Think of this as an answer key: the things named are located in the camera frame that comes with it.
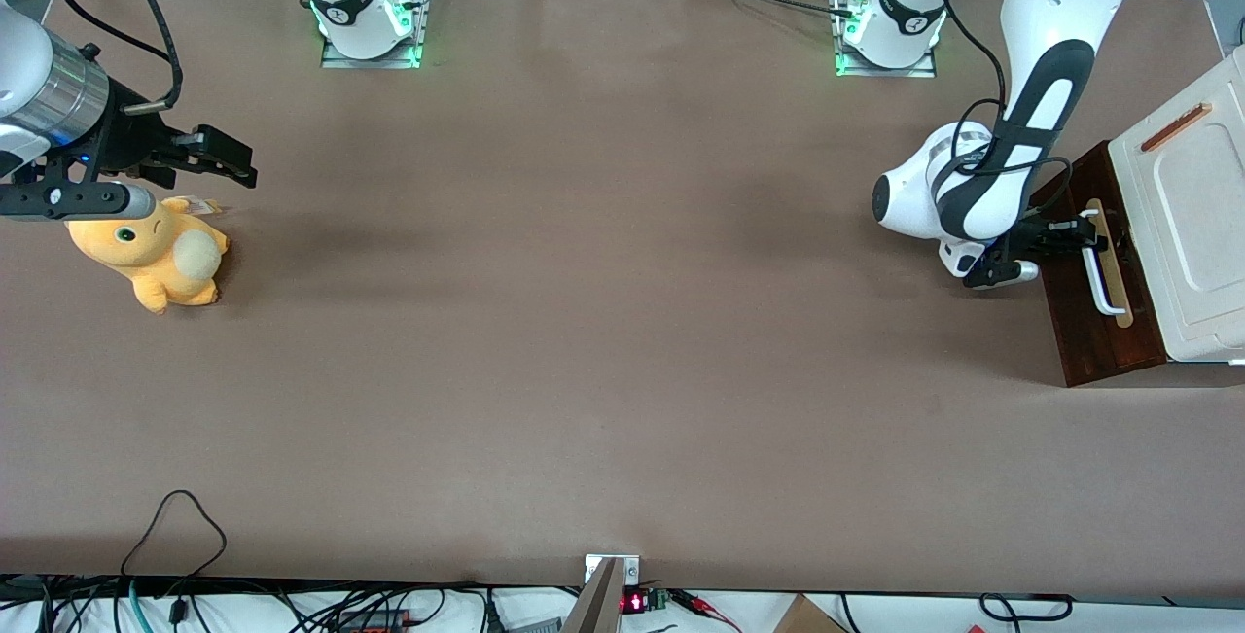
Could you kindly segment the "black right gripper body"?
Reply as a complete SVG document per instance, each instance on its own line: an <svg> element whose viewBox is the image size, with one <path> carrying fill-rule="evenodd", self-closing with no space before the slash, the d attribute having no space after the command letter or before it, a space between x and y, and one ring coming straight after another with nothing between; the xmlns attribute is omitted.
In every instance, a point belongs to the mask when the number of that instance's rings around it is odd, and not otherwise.
<svg viewBox="0 0 1245 633"><path fill-rule="evenodd" d="M111 79L98 123L71 145L50 150L44 157L44 174L75 184L125 174L173 189L177 172L193 172L190 152L177 145L182 132L168 127L161 113L125 113L125 107L142 102L133 88Z"/></svg>

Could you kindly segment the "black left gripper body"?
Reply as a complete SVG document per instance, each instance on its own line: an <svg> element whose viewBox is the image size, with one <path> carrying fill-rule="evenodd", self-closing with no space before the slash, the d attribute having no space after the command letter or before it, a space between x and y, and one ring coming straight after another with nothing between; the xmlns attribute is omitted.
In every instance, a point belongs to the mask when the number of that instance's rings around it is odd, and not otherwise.
<svg viewBox="0 0 1245 633"><path fill-rule="evenodd" d="M1036 262L1045 257L1071 252L1071 226L1064 221L1026 217L992 243L994 268L1008 268L1021 260Z"/></svg>

